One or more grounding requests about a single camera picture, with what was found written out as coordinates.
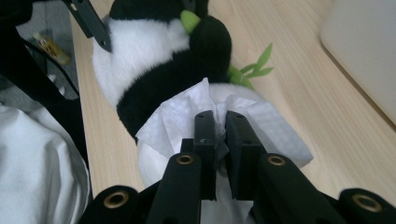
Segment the black ear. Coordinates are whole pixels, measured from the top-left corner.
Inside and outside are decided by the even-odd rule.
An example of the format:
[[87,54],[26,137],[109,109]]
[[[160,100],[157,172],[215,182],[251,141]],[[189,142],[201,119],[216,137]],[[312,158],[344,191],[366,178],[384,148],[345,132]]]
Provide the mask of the black ear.
[[203,18],[190,37],[195,60],[205,67],[227,72],[231,60],[232,41],[225,25],[211,17]]
[[207,6],[209,0],[193,0],[193,1],[195,1],[195,15],[197,15],[200,18],[207,16]]
[[180,0],[115,0],[110,9],[113,20],[171,21],[180,17]]

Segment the white tissue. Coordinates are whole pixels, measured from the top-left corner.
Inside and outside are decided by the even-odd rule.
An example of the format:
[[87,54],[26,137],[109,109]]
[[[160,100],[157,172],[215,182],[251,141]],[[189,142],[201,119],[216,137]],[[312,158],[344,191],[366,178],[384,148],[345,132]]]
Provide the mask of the white tissue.
[[[207,110],[213,111],[218,140],[224,139],[230,110],[247,117],[267,152],[287,156],[299,167],[313,159],[298,134],[259,94],[232,84],[209,85],[205,78],[163,102],[137,133],[140,174],[147,187],[163,177],[169,158],[180,151],[181,140],[193,138],[195,115]],[[253,203],[233,200],[227,178],[219,174],[216,194],[216,202],[202,203],[204,223],[248,223]]]
[[225,116],[230,110],[247,117],[267,152],[287,156],[299,167],[313,159],[305,143],[269,102],[243,87],[209,85],[207,78],[163,102],[137,133],[139,146],[147,145],[169,159],[180,151],[183,138],[193,138],[194,117],[206,110],[213,111],[218,138],[224,134]]

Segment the screw hole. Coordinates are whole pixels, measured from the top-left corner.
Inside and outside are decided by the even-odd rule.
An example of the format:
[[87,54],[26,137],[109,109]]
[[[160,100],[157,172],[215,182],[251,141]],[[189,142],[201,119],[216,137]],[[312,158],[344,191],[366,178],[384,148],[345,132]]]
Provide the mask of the screw hole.
[[278,165],[278,166],[286,164],[285,160],[283,160],[283,158],[278,157],[278,156],[270,156],[270,157],[268,157],[268,161],[271,164]]
[[381,204],[377,200],[375,200],[367,195],[355,194],[352,196],[352,200],[359,207],[361,207],[367,211],[374,212],[374,213],[382,211]]
[[177,157],[177,162],[182,165],[191,164],[193,161],[194,161],[194,158],[192,156],[184,155],[184,156]]
[[105,198],[104,205],[106,208],[118,208],[123,206],[129,200],[129,195],[126,191],[116,191]]

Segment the wooden surface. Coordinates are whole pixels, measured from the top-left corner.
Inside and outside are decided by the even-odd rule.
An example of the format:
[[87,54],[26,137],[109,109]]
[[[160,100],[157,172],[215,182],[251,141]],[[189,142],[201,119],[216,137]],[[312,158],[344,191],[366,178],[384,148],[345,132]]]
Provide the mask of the wooden surface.
[[[100,16],[111,1],[92,1]],[[371,190],[396,205],[396,129],[334,62],[319,39],[333,0],[211,0],[209,13],[233,39],[233,64],[255,63],[273,43],[268,66],[253,79],[314,155],[304,174],[338,198],[345,188]],[[73,22],[78,83],[89,149],[93,195],[113,185],[143,188],[136,148],[98,90],[92,41]]]

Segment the stuffed panda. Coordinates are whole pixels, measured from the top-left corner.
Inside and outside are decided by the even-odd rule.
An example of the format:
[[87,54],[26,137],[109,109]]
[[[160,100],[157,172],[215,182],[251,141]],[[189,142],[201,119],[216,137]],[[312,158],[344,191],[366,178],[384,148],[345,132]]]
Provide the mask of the stuffed panda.
[[[230,82],[230,34],[208,16],[207,0],[194,2],[199,22],[189,30],[180,18],[182,0],[115,0],[106,19],[111,52],[93,42],[98,84],[137,143],[144,184],[162,178],[182,139],[193,137],[193,118],[206,110],[214,113],[219,145],[232,110],[253,123],[267,151],[307,164],[309,150],[275,108]],[[226,176],[218,174],[216,193],[216,202],[202,203],[202,223],[254,223],[252,202],[233,200]]]

